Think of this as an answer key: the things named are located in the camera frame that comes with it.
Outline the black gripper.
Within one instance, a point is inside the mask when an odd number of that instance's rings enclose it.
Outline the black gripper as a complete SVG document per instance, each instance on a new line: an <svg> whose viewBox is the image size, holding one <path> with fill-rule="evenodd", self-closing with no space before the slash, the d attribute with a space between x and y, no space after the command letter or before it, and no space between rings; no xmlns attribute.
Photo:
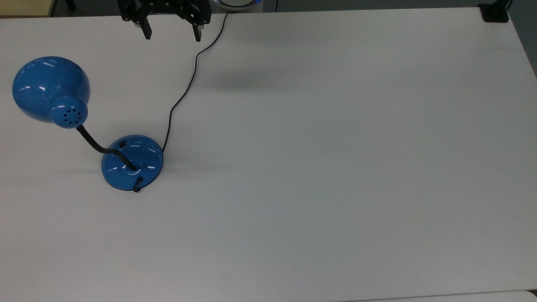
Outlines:
<svg viewBox="0 0 537 302"><path fill-rule="evenodd" d="M153 31L147 21L151 14L177 15L193 25L194 38L201 42L205 24L211 21L208 0L118 0L118 8L124 21L133 22L150 40Z"/></svg>

